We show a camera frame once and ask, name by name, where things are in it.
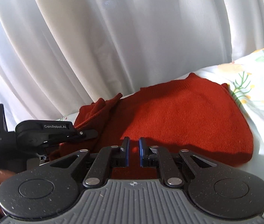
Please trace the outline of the red knit cardigan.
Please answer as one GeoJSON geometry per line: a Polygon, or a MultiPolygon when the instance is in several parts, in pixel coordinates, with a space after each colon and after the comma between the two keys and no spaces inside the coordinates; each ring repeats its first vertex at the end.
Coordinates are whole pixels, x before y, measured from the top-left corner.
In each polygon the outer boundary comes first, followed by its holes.
{"type": "Polygon", "coordinates": [[[218,162],[236,167],[251,160],[253,135],[227,84],[200,78],[194,73],[141,88],[124,98],[98,99],[80,108],[74,127],[96,130],[89,141],[62,143],[51,160],[80,149],[92,153],[130,139],[129,166],[112,171],[115,179],[156,178],[154,169],[140,166],[139,139],[148,145],[166,147],[176,153],[188,149],[218,162]]]}

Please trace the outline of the white curtain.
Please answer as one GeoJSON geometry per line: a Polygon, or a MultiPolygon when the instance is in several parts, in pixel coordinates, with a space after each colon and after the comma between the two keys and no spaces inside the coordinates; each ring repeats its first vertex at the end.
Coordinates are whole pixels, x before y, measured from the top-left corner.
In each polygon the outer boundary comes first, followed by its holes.
{"type": "Polygon", "coordinates": [[[264,48],[264,0],[0,0],[9,129],[264,48]]]}

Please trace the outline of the floral white bed sheet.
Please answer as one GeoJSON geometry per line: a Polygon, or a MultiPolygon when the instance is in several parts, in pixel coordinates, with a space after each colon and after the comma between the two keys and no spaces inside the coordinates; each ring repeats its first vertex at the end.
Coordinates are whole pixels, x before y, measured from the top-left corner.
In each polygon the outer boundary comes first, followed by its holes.
{"type": "MultiPolygon", "coordinates": [[[[229,93],[253,135],[252,158],[237,167],[264,180],[264,49],[231,63],[205,67],[192,73],[211,82],[228,85],[229,93]]],[[[185,79],[189,74],[174,80],[185,79]]],[[[71,114],[68,119],[75,123],[78,114],[71,114]]]]}

